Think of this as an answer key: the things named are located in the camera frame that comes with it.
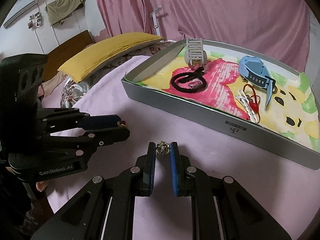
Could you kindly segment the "red gem earring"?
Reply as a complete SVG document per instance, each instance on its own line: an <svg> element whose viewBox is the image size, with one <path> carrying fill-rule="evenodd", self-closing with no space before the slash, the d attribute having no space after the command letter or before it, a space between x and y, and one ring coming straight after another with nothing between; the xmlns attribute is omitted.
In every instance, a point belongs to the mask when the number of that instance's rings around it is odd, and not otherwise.
<svg viewBox="0 0 320 240"><path fill-rule="evenodd" d="M118 125L119 127L127 127L127 123L126 123L126 121L124 121L124 120L121 120L121 121L117 122L117 125Z"/></svg>

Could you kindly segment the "brown wooden headboard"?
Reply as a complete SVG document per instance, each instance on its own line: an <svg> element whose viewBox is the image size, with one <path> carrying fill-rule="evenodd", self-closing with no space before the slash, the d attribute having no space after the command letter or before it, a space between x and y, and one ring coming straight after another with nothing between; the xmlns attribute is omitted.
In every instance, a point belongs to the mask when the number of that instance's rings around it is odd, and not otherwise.
<svg viewBox="0 0 320 240"><path fill-rule="evenodd" d="M62 64L82 51L87 45L94 43L89 31L85 30L53 49L48 54L48 61L44 66L43 81L53 78Z"/></svg>

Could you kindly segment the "yellow pillow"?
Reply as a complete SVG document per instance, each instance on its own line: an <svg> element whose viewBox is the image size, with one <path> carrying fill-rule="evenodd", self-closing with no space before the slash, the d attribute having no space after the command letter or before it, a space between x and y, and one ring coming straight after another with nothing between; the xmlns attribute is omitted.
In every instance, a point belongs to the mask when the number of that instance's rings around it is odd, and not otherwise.
<svg viewBox="0 0 320 240"><path fill-rule="evenodd" d="M113 60L161 40L163 37L147 33L120 34L82 50L62 64L58 71L79 83Z"/></svg>

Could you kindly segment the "white flat hair clip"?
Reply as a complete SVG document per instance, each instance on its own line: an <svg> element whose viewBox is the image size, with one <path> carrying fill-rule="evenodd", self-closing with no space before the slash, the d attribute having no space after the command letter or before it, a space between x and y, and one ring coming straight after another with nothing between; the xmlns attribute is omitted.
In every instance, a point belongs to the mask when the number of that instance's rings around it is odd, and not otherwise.
<svg viewBox="0 0 320 240"><path fill-rule="evenodd" d="M249 105L249 99L247 95L242 90L238 90L238 95L236 95L235 98L244 107L245 111L249 116L249 120L257 124L259 122L259 116L257 113L255 113L255 111L253 111L252 107Z"/></svg>

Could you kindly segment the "grey shallow box tray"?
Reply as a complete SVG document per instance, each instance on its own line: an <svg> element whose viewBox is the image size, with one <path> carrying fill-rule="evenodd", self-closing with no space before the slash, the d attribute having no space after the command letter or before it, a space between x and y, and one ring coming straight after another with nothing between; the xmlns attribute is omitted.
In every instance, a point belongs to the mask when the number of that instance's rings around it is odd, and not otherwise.
<svg viewBox="0 0 320 240"><path fill-rule="evenodd" d="M205 40L208 62L190 76L178 41L124 75L133 100L319 169L319 106L306 74L238 46Z"/></svg>

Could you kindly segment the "olive hanging cloth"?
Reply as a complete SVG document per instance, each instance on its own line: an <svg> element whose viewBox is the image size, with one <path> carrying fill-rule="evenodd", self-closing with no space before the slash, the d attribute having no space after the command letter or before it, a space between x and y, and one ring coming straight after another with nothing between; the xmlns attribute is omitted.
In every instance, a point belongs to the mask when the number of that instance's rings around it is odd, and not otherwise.
<svg viewBox="0 0 320 240"><path fill-rule="evenodd" d="M45 11L51 26L62 24L72 12L81 9L86 0L55 0L46 5Z"/></svg>

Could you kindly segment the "white claw hair clip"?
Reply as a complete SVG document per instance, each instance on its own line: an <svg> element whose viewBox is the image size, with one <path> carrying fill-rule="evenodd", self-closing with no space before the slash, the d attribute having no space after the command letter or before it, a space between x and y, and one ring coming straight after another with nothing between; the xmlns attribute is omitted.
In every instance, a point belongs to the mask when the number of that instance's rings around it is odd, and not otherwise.
<svg viewBox="0 0 320 240"><path fill-rule="evenodd" d="M203 49L202 38L186 39L186 51L184 60L190 69L196 66L205 67L207 64L207 53Z"/></svg>

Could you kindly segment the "blue claw hair clip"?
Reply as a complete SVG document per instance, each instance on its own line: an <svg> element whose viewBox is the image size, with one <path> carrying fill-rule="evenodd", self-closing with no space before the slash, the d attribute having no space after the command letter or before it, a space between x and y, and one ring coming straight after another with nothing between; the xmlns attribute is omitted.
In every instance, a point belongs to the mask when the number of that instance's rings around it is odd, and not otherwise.
<svg viewBox="0 0 320 240"><path fill-rule="evenodd" d="M249 82L267 91L265 102L265 107L267 107L276 88L276 81L271 77L262 60L254 56L244 56L239 61L239 73Z"/></svg>

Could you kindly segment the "pink curtain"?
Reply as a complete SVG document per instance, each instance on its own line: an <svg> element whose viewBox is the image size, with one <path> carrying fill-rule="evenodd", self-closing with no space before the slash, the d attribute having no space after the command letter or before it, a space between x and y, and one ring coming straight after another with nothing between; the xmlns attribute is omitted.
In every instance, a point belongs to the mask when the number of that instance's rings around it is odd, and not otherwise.
<svg viewBox="0 0 320 240"><path fill-rule="evenodd" d="M303 72L310 47L304 0L97 0L108 35L153 33L150 14L167 40L203 38L241 46Z"/></svg>

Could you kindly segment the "wall photos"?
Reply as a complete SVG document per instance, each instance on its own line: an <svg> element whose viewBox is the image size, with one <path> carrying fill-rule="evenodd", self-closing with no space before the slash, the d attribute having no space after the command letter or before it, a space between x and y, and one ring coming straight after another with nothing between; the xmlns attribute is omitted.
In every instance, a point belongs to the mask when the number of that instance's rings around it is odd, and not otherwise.
<svg viewBox="0 0 320 240"><path fill-rule="evenodd" d="M43 17L40 11L29 16L28 29L41 28L43 26Z"/></svg>

